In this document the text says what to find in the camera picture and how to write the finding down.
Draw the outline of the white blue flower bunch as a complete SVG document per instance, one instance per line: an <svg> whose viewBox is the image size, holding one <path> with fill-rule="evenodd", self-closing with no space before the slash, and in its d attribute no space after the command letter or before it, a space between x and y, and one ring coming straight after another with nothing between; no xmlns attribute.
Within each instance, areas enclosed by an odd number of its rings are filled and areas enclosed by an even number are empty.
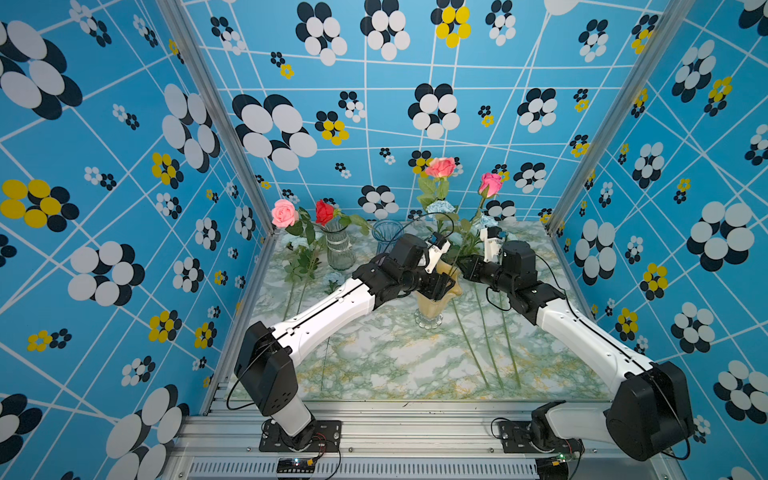
<svg viewBox="0 0 768 480"><path fill-rule="evenodd" d="M494 373L495 373L495 376L496 376L496 379L497 379L497 383L499 384L500 389L503 390L504 389L504 383L503 383L500 371L498 369L498 365L496 363L496 357L494 355L494 351L493 351L493 348L492 348L492 345L491 345L491 338L490 338L490 335L489 335L488 324L487 324L487 321L486 321L486 318L485 318L485 313L484 313L483 306L482 306L482 303L481 303L478 287L476 287L476 286L473 287L473 291L474 291L474 296L475 296L475 300L476 300L476 303L477 303L477 308L478 308L478 311L479 311L479 315L480 315L480 318L481 318L481 323L482 323L482 328L483 328L483 336L484 336L484 339L485 339L485 344L486 344L486 349L488 351L488 356L489 356L489 359L491 361L491 365L493 367L493 370L494 370Z"/></svg>

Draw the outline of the yellow fluted glass vase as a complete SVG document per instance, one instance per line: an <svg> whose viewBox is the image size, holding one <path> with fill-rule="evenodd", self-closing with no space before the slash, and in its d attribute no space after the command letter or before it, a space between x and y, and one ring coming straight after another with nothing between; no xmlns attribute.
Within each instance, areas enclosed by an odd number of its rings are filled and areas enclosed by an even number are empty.
<svg viewBox="0 0 768 480"><path fill-rule="evenodd" d="M448 275L454 280L454 284L440 300L431 300L421 293L415 293L418 304L418 310L415 312L415 321L420 328L425 330L435 330L440 327L444 320L443 312L449 302L463 293L458 283L459 270L440 260L435 267L435 271L439 274Z"/></svg>

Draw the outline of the pink and blue flower bunch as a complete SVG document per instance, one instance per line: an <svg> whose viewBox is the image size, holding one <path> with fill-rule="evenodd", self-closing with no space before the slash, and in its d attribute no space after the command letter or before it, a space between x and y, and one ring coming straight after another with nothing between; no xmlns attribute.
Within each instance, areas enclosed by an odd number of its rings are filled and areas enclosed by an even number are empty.
<svg viewBox="0 0 768 480"><path fill-rule="evenodd" d="M481 230L498 226L485 210L503 186L499 174L483 174L477 191L478 204L471 215L462 217L460 208L448 201L450 177L455 170L454 158L433 159L426 168L426 176L419 179L421 195L417 198L425 216L435 221L435 231L451 242L443 260L452 266L456 266L463 257L479 254Z"/></svg>

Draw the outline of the purple blue glass vase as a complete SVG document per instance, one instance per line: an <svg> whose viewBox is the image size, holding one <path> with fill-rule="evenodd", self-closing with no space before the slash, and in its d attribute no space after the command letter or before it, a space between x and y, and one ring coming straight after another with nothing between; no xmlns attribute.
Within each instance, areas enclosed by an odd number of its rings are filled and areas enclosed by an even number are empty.
<svg viewBox="0 0 768 480"><path fill-rule="evenodd" d="M401 227L402 223L390 219L378 220L374 223L371 233L376 241L376 254L390 250L402 234Z"/></svg>

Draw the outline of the clear ribbed glass vase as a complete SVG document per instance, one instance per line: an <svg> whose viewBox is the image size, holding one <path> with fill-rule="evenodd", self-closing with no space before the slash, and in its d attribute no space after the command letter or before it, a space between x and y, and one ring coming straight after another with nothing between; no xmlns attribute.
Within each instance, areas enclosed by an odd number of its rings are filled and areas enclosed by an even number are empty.
<svg viewBox="0 0 768 480"><path fill-rule="evenodd" d="M342 224L341 218L334 218L323 226L322 230L329 266L337 271L350 269L355 264L356 257L352 251L347 226Z"/></svg>

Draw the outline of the red rose stem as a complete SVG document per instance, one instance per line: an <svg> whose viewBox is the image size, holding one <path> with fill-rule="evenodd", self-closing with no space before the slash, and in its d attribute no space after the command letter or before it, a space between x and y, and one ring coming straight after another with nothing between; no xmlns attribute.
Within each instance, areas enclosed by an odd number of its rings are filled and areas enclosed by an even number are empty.
<svg viewBox="0 0 768 480"><path fill-rule="evenodd" d="M315 223L325 233L339 233L350 226L356 226L363 235L370 234L371 227L361 216L345 214L339 208L325 201L316 203L315 213Z"/></svg>

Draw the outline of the pink rose stem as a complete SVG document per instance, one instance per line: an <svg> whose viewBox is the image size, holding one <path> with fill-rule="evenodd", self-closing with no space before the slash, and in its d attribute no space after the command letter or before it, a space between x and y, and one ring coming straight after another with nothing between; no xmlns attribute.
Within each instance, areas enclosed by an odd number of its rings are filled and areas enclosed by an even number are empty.
<svg viewBox="0 0 768 480"><path fill-rule="evenodd" d="M277 200L271 209L271 223L294 237L300 237L312 244L316 240L315 227L308 212L297 208L289 200Z"/></svg>

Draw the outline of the white blue flower stem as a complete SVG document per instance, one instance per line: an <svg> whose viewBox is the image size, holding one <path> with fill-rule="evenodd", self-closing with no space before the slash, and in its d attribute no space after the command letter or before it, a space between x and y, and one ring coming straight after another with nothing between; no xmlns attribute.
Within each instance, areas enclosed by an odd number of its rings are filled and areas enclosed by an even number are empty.
<svg viewBox="0 0 768 480"><path fill-rule="evenodd" d="M474 364L475 364L475 366L476 366L476 368L478 370L478 374L480 375L480 378L482 379L483 384L485 385L485 387L490 387L490 384L489 384L489 382L487 380L487 377L485 376L485 373L484 373L484 371L482 369L482 366L480 365L480 362L479 362L479 360L477 358L477 355L475 354L475 351L474 351L473 346L472 346L472 342L470 341L470 338L469 338L469 336L467 334L467 330L465 329L464 324L463 324L463 322L461 320L461 316L459 314L459 310L458 310L458 307L457 307L457 305L455 303L455 300L453 300L453 299L450 300L450 305L451 305L451 308L452 308L452 310L454 312L454 315L456 317L456 321L457 321L457 323L459 325L460 331L462 333L462 337L463 337L463 339L464 339L464 341L466 343L466 346L468 348L470 356L471 356L471 358L472 358L472 360L473 360L473 362L474 362Z"/></svg>

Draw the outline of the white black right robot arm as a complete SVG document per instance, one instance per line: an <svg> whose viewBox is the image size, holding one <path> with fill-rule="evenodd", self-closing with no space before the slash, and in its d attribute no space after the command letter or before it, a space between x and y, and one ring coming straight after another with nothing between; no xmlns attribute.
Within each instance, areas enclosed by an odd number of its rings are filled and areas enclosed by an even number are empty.
<svg viewBox="0 0 768 480"><path fill-rule="evenodd" d="M671 362L657 363L629 349L578 313L559 288L538 278L537 256L524 241L507 241L499 259L481 255L458 261L462 276L506 296L512 310L554 336L606 385L609 406L579 407L552 401L535 409L530 436L540 451L562 440L612 443L645 461L689 443L695 426L687 377Z"/></svg>

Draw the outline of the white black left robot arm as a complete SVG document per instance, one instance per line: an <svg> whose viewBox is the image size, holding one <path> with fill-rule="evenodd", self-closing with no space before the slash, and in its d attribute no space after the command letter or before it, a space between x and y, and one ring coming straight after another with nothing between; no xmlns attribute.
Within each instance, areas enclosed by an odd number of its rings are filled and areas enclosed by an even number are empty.
<svg viewBox="0 0 768 480"><path fill-rule="evenodd" d="M262 416L278 426L283 445L303 450L319 437L314 415L298 396L296 367L342 327L389 301L413 292L443 299L456 284L437 269L449 249L440 233L426 240L405 234L307 310L273 326L258 321L248 327L233 373Z"/></svg>

